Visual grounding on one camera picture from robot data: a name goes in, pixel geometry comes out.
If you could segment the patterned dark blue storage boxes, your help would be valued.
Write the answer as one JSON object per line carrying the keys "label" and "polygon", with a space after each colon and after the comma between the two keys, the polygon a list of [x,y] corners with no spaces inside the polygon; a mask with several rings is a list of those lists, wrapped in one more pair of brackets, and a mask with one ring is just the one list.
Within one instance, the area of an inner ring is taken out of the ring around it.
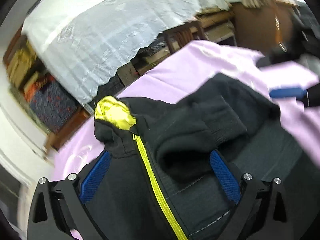
{"label": "patterned dark blue storage boxes", "polygon": [[76,100],[56,80],[49,81],[38,89],[31,96],[29,106],[38,119],[55,134],[79,107]]}

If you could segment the brown wooden desk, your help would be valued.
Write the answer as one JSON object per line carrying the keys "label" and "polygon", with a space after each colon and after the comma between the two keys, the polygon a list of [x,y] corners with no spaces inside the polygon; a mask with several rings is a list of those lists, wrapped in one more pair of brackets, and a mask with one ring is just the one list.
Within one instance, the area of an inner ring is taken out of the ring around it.
{"label": "brown wooden desk", "polygon": [[279,42],[289,41],[297,9],[297,3],[290,0],[275,0],[258,9],[247,8],[241,2],[232,3],[237,45],[267,53]]}

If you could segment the lilac printed bed sheet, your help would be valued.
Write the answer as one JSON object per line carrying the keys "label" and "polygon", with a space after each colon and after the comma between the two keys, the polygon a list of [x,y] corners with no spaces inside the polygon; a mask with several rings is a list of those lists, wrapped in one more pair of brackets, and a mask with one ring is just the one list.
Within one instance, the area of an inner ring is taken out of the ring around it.
{"label": "lilac printed bed sheet", "polygon": [[[280,123],[319,169],[319,106],[305,108],[302,99],[270,98],[272,89],[315,85],[317,76],[294,62],[257,68],[259,52],[193,41],[148,71],[115,99],[149,98],[175,104],[196,92],[216,74],[239,80],[280,108]],[[319,239],[319,214],[299,239]]]}

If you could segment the dark wooden chair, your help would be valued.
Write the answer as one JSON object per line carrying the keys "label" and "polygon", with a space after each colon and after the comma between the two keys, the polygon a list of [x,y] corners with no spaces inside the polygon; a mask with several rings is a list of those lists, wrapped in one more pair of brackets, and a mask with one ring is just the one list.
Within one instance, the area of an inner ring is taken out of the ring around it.
{"label": "dark wooden chair", "polygon": [[165,30],[163,31],[163,36],[171,55],[176,52],[173,42],[171,41],[172,38],[178,43],[180,48],[193,40],[208,40],[200,21],[190,21]]}

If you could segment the white crinkled cover cloth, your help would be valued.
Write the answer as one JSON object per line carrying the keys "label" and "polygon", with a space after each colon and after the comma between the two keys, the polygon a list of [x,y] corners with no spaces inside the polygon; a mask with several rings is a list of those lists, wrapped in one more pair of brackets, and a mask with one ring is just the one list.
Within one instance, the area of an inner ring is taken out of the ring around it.
{"label": "white crinkled cover cloth", "polygon": [[25,34],[49,72],[81,104],[161,32],[225,0],[41,0]]}

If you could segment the brown wooden cabinet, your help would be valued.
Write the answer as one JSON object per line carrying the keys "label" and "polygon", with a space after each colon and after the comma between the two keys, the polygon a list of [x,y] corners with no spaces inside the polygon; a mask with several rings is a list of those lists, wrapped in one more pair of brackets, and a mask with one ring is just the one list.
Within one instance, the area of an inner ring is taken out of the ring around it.
{"label": "brown wooden cabinet", "polygon": [[44,148],[48,153],[51,148],[59,150],[81,127],[81,125],[90,117],[88,111],[83,107],[78,108],[73,116],[56,133],[51,132],[48,135]]}

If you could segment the black jacket with yellow zipper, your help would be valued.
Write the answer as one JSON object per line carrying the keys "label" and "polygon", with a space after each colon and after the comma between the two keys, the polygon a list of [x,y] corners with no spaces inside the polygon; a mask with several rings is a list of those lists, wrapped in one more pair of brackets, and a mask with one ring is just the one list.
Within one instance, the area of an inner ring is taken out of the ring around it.
{"label": "black jacket with yellow zipper", "polygon": [[107,96],[94,134],[110,166],[86,208],[107,239],[217,239],[244,173],[281,179],[294,239],[319,214],[319,169],[280,108],[226,75],[175,104]]}

